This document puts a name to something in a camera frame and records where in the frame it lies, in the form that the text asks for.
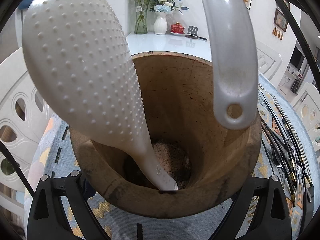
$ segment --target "black screen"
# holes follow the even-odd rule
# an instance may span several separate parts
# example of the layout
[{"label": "black screen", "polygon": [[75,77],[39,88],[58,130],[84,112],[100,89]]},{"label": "black screen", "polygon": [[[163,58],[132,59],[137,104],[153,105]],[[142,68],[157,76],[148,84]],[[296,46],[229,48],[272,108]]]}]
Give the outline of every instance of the black screen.
[{"label": "black screen", "polygon": [[303,60],[304,56],[301,54],[297,47],[294,47],[290,63],[299,70],[301,68]]}]

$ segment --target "white rice paddle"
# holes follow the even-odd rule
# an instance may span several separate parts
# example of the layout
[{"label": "white rice paddle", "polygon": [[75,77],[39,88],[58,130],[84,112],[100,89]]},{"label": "white rice paddle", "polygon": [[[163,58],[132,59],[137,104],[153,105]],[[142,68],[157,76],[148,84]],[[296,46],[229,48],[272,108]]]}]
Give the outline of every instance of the white rice paddle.
[{"label": "white rice paddle", "polygon": [[178,189],[153,152],[128,43],[105,0],[34,0],[22,44],[33,82],[63,120],[129,154],[160,190]]}]

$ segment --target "white chair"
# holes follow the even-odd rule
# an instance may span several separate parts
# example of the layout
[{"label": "white chair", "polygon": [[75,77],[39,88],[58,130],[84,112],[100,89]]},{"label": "white chair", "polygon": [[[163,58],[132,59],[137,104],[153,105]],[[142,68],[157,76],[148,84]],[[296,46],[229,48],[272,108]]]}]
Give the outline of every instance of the white chair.
[{"label": "white chair", "polygon": [[313,84],[306,82],[291,102],[308,131],[315,151],[320,149],[320,94]]},{"label": "white chair", "polygon": [[271,81],[282,63],[282,58],[278,52],[266,44],[256,40],[256,45],[259,71]]},{"label": "white chair", "polygon": [[[0,64],[0,139],[27,177],[38,143],[47,127],[52,110],[33,84],[24,62],[22,48]],[[17,173],[0,153],[0,182],[25,191]],[[0,194],[0,205],[23,216],[22,207]]]}]

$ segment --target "ribbed white vase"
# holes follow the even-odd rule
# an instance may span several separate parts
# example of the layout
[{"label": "ribbed white vase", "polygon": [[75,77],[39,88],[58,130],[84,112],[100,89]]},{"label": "ribbed white vase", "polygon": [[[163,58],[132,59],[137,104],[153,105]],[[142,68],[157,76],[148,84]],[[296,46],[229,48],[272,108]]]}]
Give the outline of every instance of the ribbed white vase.
[{"label": "ribbed white vase", "polygon": [[165,35],[168,24],[165,16],[167,15],[165,12],[156,12],[158,15],[155,24],[153,25],[155,34],[158,35]]}]

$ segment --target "white label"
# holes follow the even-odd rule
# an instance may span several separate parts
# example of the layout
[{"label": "white label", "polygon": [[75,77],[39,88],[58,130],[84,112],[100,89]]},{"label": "white label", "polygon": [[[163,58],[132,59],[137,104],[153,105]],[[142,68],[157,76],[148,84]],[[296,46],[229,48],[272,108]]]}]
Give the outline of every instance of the white label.
[{"label": "white label", "polygon": [[142,6],[141,5],[137,6],[136,7],[136,12],[141,12],[141,11],[142,11]]}]

